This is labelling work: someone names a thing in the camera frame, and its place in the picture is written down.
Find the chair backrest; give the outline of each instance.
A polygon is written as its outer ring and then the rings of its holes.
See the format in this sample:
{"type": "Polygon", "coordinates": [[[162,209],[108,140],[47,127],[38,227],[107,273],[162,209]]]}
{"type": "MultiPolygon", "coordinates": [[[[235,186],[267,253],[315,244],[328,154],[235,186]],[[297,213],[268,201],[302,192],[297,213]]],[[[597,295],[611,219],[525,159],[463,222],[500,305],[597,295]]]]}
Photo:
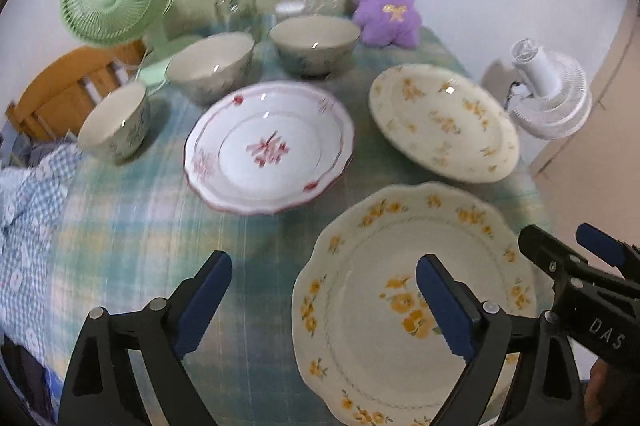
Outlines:
{"type": "Polygon", "coordinates": [[[144,51],[141,42],[71,51],[44,69],[17,104],[9,104],[7,119],[18,132],[39,141],[64,137],[68,131],[78,135],[96,102],[120,86],[114,62],[139,65],[144,51]]]}

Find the oval plate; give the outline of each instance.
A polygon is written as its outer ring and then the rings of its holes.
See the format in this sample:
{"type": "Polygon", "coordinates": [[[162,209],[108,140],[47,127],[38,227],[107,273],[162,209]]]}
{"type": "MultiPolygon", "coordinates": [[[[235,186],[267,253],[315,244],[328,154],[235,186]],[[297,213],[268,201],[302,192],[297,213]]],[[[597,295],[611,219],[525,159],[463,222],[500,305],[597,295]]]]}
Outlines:
{"type": "Polygon", "coordinates": [[[402,65],[369,91],[373,119],[407,157],[445,177],[497,182],[515,168],[518,133],[484,88],[447,69],[402,65]]]}
{"type": "Polygon", "coordinates": [[[427,253],[480,301],[537,316],[532,269],[493,206],[440,183],[380,190],[324,229],[293,289],[298,369],[344,424],[426,426],[464,369],[415,282],[427,253]]]}
{"type": "Polygon", "coordinates": [[[214,209],[271,215],[324,191],[348,164],[353,139],[351,117],[328,92],[258,83],[200,118],[185,145],[184,171],[214,209]]]}

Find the plaid tablecloth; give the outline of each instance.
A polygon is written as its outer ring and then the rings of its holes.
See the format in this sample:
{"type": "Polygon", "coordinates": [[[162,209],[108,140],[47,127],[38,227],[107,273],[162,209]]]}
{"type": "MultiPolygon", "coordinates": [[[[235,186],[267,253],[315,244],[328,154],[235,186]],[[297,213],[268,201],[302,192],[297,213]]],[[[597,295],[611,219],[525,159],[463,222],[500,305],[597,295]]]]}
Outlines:
{"type": "MultiPolygon", "coordinates": [[[[200,348],[184,359],[213,417],[221,425],[339,424],[298,374],[290,323],[293,284],[318,234],[355,202],[392,183],[447,182],[409,161],[378,131],[367,107],[373,79],[408,62],[465,74],[428,30],[418,51],[359,46],[354,60],[348,72],[316,83],[340,99],[354,120],[353,161],[334,186],[305,206],[245,217],[204,205],[182,172],[185,139],[203,110],[170,86],[151,97],[152,131],[134,160],[114,167],[83,159],[52,244],[46,355],[57,374],[66,372],[91,308],[139,310],[171,294],[211,251],[221,249],[233,259],[231,286],[200,348]]],[[[283,77],[272,44],[263,41],[250,79],[283,77]]],[[[516,232],[530,223],[547,226],[523,164],[496,184],[461,187],[497,206],[516,232]]],[[[148,379],[140,381],[154,424],[164,424],[148,379]]]]}

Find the white fan stand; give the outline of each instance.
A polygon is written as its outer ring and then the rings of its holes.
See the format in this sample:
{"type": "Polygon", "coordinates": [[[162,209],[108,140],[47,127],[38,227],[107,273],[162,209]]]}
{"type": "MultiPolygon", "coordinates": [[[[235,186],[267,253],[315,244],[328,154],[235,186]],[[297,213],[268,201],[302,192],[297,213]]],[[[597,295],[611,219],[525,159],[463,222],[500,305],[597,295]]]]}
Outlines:
{"type": "Polygon", "coordinates": [[[546,52],[532,40],[511,49],[523,80],[509,103],[516,122],[531,135],[553,140],[574,134],[591,112],[591,91],[580,64],[569,56],[546,52]]]}

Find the metal screw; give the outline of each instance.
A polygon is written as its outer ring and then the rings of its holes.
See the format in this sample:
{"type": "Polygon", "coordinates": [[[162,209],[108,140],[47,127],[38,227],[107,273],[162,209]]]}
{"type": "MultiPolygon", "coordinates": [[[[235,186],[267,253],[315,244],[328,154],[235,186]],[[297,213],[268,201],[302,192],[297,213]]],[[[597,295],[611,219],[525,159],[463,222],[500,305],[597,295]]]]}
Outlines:
{"type": "Polygon", "coordinates": [[[482,304],[482,308],[484,309],[484,312],[486,312],[486,313],[497,314],[498,311],[500,310],[500,305],[498,305],[497,303],[494,303],[492,301],[485,301],[482,304]]]}
{"type": "Polygon", "coordinates": [[[95,307],[89,311],[89,317],[92,320],[97,320],[103,314],[104,314],[104,309],[102,307],[95,307]]]}
{"type": "Polygon", "coordinates": [[[549,323],[556,323],[556,321],[558,321],[558,315],[555,312],[546,311],[545,320],[547,320],[549,323]]]}
{"type": "Polygon", "coordinates": [[[153,311],[161,311],[166,307],[166,300],[164,298],[153,298],[149,302],[149,308],[153,311]]]}

